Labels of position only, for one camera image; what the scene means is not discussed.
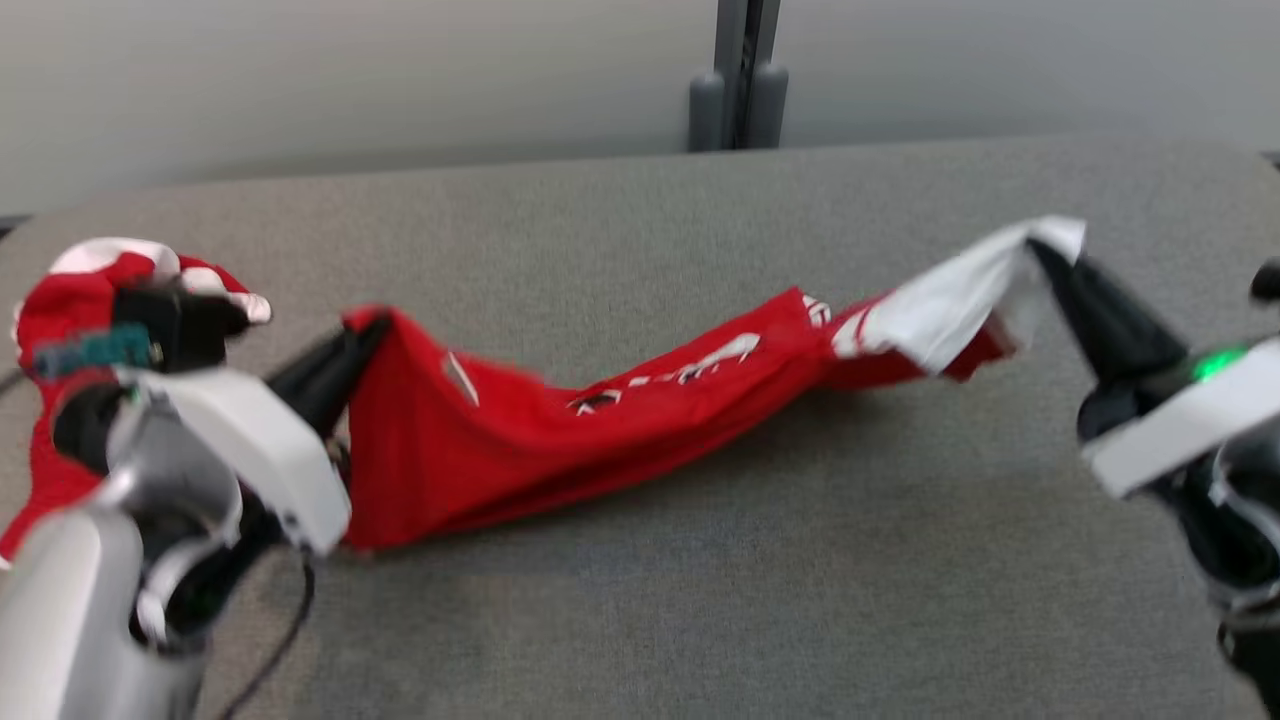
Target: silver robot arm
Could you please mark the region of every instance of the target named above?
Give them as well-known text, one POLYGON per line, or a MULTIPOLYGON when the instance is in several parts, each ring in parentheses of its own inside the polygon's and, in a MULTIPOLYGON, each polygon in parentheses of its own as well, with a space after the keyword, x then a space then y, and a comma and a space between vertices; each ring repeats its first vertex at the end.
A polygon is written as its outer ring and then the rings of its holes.
POLYGON ((384 329, 343 331, 269 380, 118 368, 118 386, 68 402, 70 454, 105 455, 109 473, 15 559, 0 596, 6 715, 193 714, 209 635, 253 562, 282 543, 324 556, 347 529, 324 438, 384 329))

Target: white logo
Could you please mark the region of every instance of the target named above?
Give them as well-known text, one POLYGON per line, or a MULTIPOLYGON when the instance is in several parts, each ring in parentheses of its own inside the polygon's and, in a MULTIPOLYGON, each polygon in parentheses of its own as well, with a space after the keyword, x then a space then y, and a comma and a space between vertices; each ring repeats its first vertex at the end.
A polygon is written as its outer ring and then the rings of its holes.
MULTIPOLYGON (((737 360, 742 363, 755 352, 755 348, 760 345, 760 336, 755 333, 742 333, 736 338, 728 341, 719 350, 708 354, 705 357, 698 363, 691 363, 684 368, 676 370, 675 373, 666 373, 662 375, 636 375, 627 382, 627 387, 641 387, 650 383, 669 383, 672 380, 676 384, 687 384, 690 380, 696 380, 703 377, 703 374, 713 374, 719 372, 722 363, 730 360, 737 360)), ((579 415, 594 415, 596 407, 603 407, 605 405, 617 405, 622 401, 621 389, 607 389, 593 395, 590 397, 584 397, 581 400, 575 400, 568 404, 568 407, 577 409, 579 415)))

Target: white trim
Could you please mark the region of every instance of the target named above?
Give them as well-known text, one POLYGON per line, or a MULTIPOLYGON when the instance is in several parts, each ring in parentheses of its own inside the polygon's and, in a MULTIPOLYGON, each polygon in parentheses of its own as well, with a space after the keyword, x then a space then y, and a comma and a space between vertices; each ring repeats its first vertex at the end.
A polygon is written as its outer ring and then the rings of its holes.
POLYGON ((1000 229, 960 255, 895 290, 850 318, 832 337, 840 357, 899 350, 922 369, 941 373, 978 336, 987 319, 1000 315, 1019 346, 1032 333, 1047 304, 1047 283, 1027 238, 1043 241, 1071 263, 1084 247, 1083 220, 1046 215, 1000 229))
POLYGON ((178 254, 166 245, 133 237, 95 237, 68 247, 54 260, 49 274, 96 273, 119 260, 124 252, 148 258, 155 263, 155 275, 170 278, 178 274, 178 254))

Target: white stripe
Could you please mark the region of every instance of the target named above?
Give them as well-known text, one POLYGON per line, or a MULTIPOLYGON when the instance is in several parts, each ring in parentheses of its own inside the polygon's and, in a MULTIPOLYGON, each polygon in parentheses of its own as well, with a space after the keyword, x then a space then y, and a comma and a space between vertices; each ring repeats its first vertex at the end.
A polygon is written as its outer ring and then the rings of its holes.
POLYGON ((453 365, 453 372, 458 374, 458 379, 462 384, 467 386, 467 392, 471 395, 471 402, 480 405, 480 393, 476 392, 476 386, 471 384, 471 378, 467 377, 466 370, 458 364, 458 359, 449 354, 449 364, 453 365))

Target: cloth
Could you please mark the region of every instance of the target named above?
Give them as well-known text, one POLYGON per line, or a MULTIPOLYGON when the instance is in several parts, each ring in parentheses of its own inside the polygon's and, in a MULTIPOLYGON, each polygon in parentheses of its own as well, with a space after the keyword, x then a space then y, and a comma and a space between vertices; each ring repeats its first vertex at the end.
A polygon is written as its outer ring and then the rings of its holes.
MULTIPOLYGON (((692 342, 582 389, 393 329, 351 402, 347 542, 387 548, 613 492, 705 455, 818 386, 968 379, 1030 340, 1043 305, 1028 236, 1079 255, 1084 225, 1005 228, 832 316, 791 290, 692 342)), ((348 314, 362 327, 385 309, 348 314)))
MULTIPOLYGON (((159 242, 100 237, 77 243, 59 255, 49 274, 14 309, 12 334, 18 346, 19 366, 29 373, 35 352, 42 346, 110 325, 116 287, 140 279, 172 278, 180 278, 192 292, 225 293, 244 309, 252 323, 271 319, 270 304, 248 292, 218 265, 178 255, 159 242)), ((95 375, 93 372, 77 373, 38 386, 41 413, 31 430, 31 496, 0 536, 0 569, 9 565, 37 520, 78 502, 101 480, 78 462, 59 455, 52 441, 52 419, 61 397, 95 375)))

